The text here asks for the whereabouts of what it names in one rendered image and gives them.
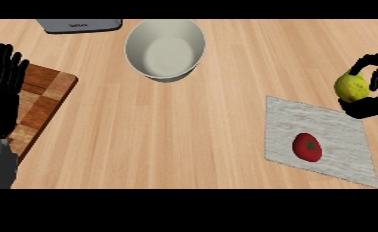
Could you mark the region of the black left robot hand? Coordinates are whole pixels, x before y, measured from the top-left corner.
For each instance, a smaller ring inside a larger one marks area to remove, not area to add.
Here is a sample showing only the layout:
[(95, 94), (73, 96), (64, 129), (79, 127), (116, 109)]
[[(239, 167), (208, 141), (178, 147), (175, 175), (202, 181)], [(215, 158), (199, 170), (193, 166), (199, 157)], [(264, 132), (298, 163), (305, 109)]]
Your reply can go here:
[(0, 44), (0, 139), (16, 126), (19, 93), (29, 61), (13, 51), (10, 44)]

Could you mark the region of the yellow-green pear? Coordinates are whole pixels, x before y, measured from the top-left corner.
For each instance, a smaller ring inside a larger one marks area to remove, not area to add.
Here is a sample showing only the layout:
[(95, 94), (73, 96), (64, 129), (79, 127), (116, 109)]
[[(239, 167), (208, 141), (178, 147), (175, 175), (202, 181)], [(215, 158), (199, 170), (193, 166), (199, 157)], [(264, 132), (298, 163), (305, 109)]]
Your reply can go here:
[(369, 96), (369, 85), (363, 79), (363, 74), (351, 75), (345, 72), (333, 83), (336, 96), (342, 101), (351, 103)]

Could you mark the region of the white bowl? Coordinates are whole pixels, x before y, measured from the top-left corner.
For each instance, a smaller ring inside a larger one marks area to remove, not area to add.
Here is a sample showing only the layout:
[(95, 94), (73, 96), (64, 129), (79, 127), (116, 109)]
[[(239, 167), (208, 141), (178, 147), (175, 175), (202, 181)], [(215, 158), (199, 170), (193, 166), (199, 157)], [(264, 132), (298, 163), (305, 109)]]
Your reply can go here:
[(205, 34), (189, 19), (147, 19), (131, 30), (124, 53), (132, 69), (162, 83), (181, 80), (205, 52)]

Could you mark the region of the grey placemat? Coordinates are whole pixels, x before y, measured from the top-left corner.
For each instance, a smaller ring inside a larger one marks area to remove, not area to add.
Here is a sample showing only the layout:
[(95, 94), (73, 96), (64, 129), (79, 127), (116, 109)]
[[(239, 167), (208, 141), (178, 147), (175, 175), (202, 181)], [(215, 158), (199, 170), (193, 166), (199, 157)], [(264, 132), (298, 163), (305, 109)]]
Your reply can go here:
[[(320, 143), (316, 162), (293, 154), (292, 142), (299, 133), (308, 133)], [(335, 110), (267, 96), (264, 158), (378, 188), (363, 123)]]

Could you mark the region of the checkered wooden cutting board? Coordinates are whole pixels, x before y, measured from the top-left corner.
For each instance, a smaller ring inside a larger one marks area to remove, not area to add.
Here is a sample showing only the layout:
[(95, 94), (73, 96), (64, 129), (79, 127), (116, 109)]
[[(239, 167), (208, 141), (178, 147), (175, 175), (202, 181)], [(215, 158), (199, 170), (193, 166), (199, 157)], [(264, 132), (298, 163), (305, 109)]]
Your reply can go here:
[(76, 83), (75, 75), (28, 65), (19, 93), (16, 127), (8, 136), (17, 162), (22, 162)]

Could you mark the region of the grey appliance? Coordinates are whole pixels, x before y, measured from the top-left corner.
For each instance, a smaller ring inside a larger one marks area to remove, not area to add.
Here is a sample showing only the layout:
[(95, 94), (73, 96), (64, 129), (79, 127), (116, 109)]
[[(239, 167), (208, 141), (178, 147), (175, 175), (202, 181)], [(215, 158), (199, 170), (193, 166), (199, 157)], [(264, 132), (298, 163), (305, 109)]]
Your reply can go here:
[(121, 28), (121, 19), (38, 19), (48, 34), (112, 31)]

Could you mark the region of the red tomato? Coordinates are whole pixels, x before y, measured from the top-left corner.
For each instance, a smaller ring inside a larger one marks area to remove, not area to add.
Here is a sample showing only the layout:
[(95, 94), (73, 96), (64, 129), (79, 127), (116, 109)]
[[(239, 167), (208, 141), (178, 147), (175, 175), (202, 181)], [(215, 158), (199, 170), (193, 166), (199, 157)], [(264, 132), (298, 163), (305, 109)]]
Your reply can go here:
[(321, 147), (318, 141), (308, 133), (299, 133), (292, 141), (292, 151), (295, 156), (307, 161), (317, 162), (321, 158)]

